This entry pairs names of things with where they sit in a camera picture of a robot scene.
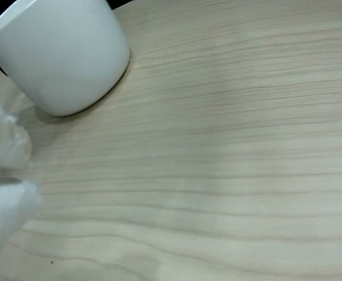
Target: ceramic cup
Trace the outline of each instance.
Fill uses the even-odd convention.
[[[0,66],[54,116],[79,112],[103,97],[129,56],[105,0],[17,0],[0,16]]]

